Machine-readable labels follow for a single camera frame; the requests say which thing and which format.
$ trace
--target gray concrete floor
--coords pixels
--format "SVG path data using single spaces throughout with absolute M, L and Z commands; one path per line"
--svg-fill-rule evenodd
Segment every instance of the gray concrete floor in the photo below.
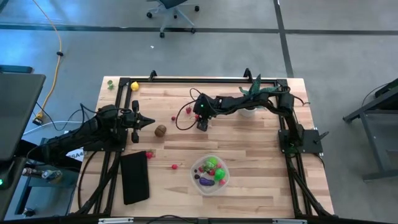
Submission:
M 144 0 L 38 1 L 57 24 L 84 26 L 158 27 L 161 18 L 148 20 Z M 198 27 L 276 29 L 271 0 L 204 0 L 199 13 L 184 9 Z M 280 0 L 286 29 L 396 30 L 394 0 L 326 1 Z M 178 20 L 175 27 L 186 27 Z M 0 13 L 0 24 L 47 24 L 26 0 L 10 0 Z M 46 111 L 65 120 L 79 103 L 94 108 L 106 75 L 240 77 L 246 67 L 263 77 L 286 77 L 279 34 L 61 32 L 65 57 L 57 87 Z M 358 108 L 374 87 L 397 78 L 398 36 L 288 35 L 294 77 L 304 78 L 315 126 L 330 131 L 323 140 L 326 176 L 335 213 L 345 218 L 398 222 L 398 179 L 364 183 L 363 174 L 377 171 L 362 124 L 342 117 Z M 52 83 L 58 40 L 52 31 L 0 30 L 0 64 L 28 65 L 47 76 L 39 103 Z M 28 124 L 27 130 L 34 128 Z M 73 124 L 67 129 L 74 129 Z M 61 134 L 51 126 L 24 139 Z M 36 189 L 28 206 L 39 216 L 65 214 L 71 191 L 52 192 L 38 202 Z M 60 200 L 51 200 L 60 195 Z M 18 218 L 10 210 L 8 219 Z

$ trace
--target yellow toy lemon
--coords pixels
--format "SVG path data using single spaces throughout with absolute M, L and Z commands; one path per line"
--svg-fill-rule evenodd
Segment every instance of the yellow toy lemon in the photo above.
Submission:
M 138 88 L 139 88 L 138 82 L 133 82 L 133 83 L 131 84 L 131 90 L 132 90 L 132 91 L 137 91 Z

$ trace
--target butcher block tabletop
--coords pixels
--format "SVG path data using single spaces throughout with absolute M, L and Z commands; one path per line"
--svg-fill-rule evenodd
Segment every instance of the butcher block tabletop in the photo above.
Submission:
M 104 77 L 96 109 L 114 104 L 119 79 L 120 77 Z M 108 89 L 109 80 L 113 81 L 115 89 Z M 288 78 L 287 82 L 293 95 L 308 101 L 303 79 Z M 156 122 L 138 132 L 140 141 L 137 144 L 131 142 L 129 134 L 123 155 L 153 151 L 153 158 L 148 160 L 150 197 L 132 205 L 125 205 L 119 169 L 112 216 L 158 217 L 172 214 L 180 217 L 209 218 L 294 217 L 286 161 L 279 149 L 277 115 L 263 109 L 257 109 L 251 118 L 245 118 L 238 112 L 227 116 L 219 115 L 209 121 L 207 132 L 200 131 L 196 126 L 180 131 L 171 120 L 185 103 L 192 101 L 189 92 L 191 88 L 194 87 L 212 98 L 217 95 L 239 97 L 242 96 L 239 86 L 248 90 L 251 84 L 139 83 L 139 89 L 132 93 L 131 100 L 138 100 L 141 114 L 155 119 Z M 192 93 L 194 98 L 198 96 L 197 92 Z M 124 104 L 125 96 L 126 90 L 121 105 Z M 305 129 L 314 128 L 310 105 L 302 106 L 301 102 L 296 100 L 294 106 L 299 123 Z M 178 126 L 187 128 L 194 121 L 194 114 L 187 114 L 183 110 L 178 118 Z M 162 138 L 154 134 L 160 124 L 167 127 Z M 91 153 L 87 152 L 85 155 L 82 167 Z M 191 166 L 207 154 L 216 155 L 224 160 L 230 174 L 228 185 L 215 196 L 202 196 L 190 177 Z M 88 164 L 81 185 L 83 203 L 98 186 L 103 158 L 104 152 L 97 152 Z M 302 154 L 302 160 L 308 188 L 323 207 L 333 213 L 321 160 L 312 154 Z M 172 164 L 177 164 L 178 169 L 173 170 Z M 101 210 L 106 205 L 108 187 L 109 184 L 104 190 Z M 302 192 L 298 190 L 297 193 L 300 208 L 304 213 Z M 75 194 L 70 211 L 77 210 Z

